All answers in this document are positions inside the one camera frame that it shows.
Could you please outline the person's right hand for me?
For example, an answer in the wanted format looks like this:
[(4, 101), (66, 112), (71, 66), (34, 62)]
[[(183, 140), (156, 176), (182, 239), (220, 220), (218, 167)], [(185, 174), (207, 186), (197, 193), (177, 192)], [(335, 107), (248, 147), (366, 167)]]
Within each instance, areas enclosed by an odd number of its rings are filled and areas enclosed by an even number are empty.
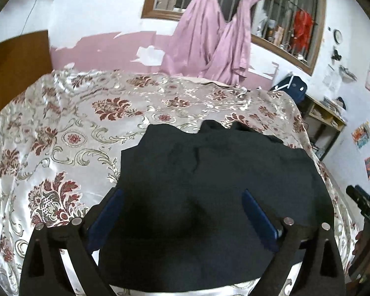
[(352, 252), (354, 259), (348, 273), (352, 282), (370, 278), (370, 231), (365, 228), (356, 235), (356, 244)]

